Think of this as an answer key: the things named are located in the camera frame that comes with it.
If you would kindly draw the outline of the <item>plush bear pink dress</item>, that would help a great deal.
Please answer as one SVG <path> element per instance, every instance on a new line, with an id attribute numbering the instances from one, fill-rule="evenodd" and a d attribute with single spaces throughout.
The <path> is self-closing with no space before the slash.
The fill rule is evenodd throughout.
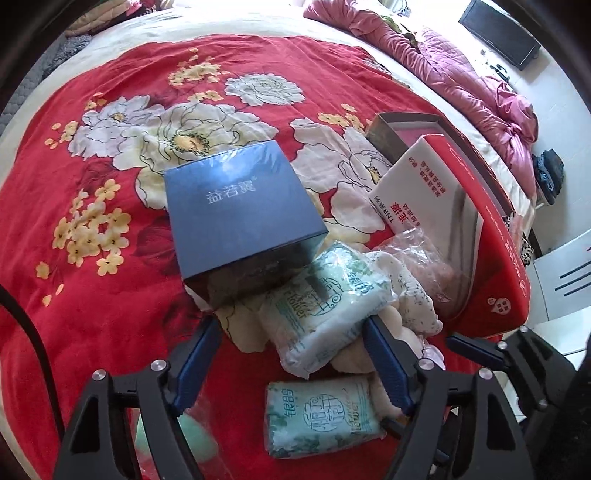
<path id="1" fill-rule="evenodd" d="M 380 419 L 410 414 L 421 397 L 421 363 L 446 369 L 441 351 L 405 327 L 391 306 L 363 321 L 359 338 L 331 361 L 341 373 L 370 376 L 370 399 Z"/>

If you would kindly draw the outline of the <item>green ball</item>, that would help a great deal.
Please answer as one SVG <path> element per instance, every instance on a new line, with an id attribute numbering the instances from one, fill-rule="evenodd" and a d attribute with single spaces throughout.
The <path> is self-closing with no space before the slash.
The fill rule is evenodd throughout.
<path id="1" fill-rule="evenodd" d="M 177 420 L 193 454 L 197 466 L 206 479 L 227 479 L 228 472 L 219 456 L 219 447 L 211 433 L 209 425 L 209 404 L 198 399 L 190 408 L 186 409 Z M 153 463 L 147 436 L 138 409 L 132 411 L 133 433 L 135 453 L 137 455 L 140 471 L 143 479 L 157 479 L 158 475 Z"/>

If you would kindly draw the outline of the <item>green white tissue pack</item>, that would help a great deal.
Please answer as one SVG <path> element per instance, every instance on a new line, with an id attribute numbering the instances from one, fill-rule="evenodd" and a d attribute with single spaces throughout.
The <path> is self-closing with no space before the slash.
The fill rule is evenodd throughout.
<path id="1" fill-rule="evenodd" d="M 360 336 L 367 317 L 393 300 L 390 277 L 365 254 L 335 242 L 266 294 L 259 322 L 283 370 L 308 379 Z"/>

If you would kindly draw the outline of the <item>leopard print scrunchie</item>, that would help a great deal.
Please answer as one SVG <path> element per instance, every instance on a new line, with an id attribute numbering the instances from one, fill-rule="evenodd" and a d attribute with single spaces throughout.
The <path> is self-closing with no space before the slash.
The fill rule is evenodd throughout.
<path id="1" fill-rule="evenodd" d="M 520 257 L 525 267 L 528 267 L 536 258 L 535 250 L 525 233 L 521 238 Z"/>

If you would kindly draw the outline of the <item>clear plastic bag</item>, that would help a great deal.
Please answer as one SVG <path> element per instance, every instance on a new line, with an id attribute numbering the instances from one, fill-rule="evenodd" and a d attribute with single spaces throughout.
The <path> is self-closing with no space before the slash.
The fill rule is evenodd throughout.
<path id="1" fill-rule="evenodd" d="M 444 258 L 421 228 L 384 241 L 366 256 L 390 277 L 393 306 L 402 324 L 415 333 L 439 334 L 443 321 L 462 308 L 467 277 Z"/>

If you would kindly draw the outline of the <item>white chair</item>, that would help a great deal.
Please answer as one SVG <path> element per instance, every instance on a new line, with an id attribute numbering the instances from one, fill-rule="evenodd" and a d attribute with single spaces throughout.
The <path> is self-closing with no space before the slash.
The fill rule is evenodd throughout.
<path id="1" fill-rule="evenodd" d="M 533 306 L 555 320 L 590 306 L 590 231 L 535 259 L 528 268 Z"/>

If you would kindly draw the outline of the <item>red floral blanket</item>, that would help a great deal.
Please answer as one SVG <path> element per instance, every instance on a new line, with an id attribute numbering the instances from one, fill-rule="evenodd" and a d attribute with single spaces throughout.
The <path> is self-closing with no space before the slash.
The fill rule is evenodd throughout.
<path id="1" fill-rule="evenodd" d="M 435 107 L 363 48 L 304 36 L 149 42 L 76 75 L 4 142 L 1 282 L 31 317 L 69 417 L 97 369 L 166 355 L 200 312 L 185 292 L 164 172 L 276 141 L 332 239 L 390 232 L 368 201 L 387 165 L 366 140 L 386 111 Z"/>

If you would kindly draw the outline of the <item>dark blue square box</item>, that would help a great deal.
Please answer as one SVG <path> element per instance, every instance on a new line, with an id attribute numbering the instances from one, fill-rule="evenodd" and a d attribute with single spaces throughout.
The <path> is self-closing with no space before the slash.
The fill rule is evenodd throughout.
<path id="1" fill-rule="evenodd" d="M 287 282 L 328 234 L 274 141 L 169 169 L 164 184 L 180 275 L 203 311 Z"/>

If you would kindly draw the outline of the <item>blue clothes pile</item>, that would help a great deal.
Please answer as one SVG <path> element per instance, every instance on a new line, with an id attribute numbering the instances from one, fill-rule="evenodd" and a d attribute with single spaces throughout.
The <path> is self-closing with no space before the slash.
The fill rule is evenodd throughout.
<path id="1" fill-rule="evenodd" d="M 564 184 L 564 163 L 554 149 L 545 150 L 541 155 L 532 155 L 537 186 L 545 202 L 554 205 Z"/>

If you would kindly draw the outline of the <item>pink quilted comforter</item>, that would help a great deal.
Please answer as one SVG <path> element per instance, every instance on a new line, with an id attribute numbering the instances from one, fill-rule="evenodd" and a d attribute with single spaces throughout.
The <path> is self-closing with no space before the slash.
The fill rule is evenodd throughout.
<path id="1" fill-rule="evenodd" d="M 362 1 L 310 1 L 304 18 L 346 31 L 388 54 L 459 110 L 507 165 L 525 194 L 537 196 L 531 158 L 539 124 L 532 103 L 477 73 L 464 53 L 433 30 L 414 34 Z"/>

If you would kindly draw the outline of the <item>grey quilted headboard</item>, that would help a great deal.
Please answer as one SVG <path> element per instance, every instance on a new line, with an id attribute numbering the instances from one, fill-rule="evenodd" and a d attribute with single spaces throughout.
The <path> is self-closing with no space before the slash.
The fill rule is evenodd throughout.
<path id="1" fill-rule="evenodd" d="M 31 67 L 5 105 L 0 118 L 0 134 L 3 134 L 16 112 L 32 91 L 58 66 L 82 51 L 92 39 L 91 35 L 66 37 L 60 35 Z"/>

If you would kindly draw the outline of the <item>stack of folded clothes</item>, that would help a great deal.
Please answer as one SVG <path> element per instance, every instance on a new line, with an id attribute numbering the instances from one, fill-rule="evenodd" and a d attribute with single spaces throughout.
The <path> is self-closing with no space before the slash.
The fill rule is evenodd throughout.
<path id="1" fill-rule="evenodd" d="M 95 35 L 110 27 L 139 16 L 170 9 L 174 0 L 107 0 L 75 20 L 66 30 L 66 37 Z"/>

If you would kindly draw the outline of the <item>black wall television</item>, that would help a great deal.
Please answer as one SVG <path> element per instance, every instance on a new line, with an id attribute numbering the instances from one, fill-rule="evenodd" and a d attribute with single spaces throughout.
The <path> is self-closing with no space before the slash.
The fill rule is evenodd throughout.
<path id="1" fill-rule="evenodd" d="M 541 48 L 520 24 L 485 1 L 472 0 L 459 23 L 520 71 Z"/>

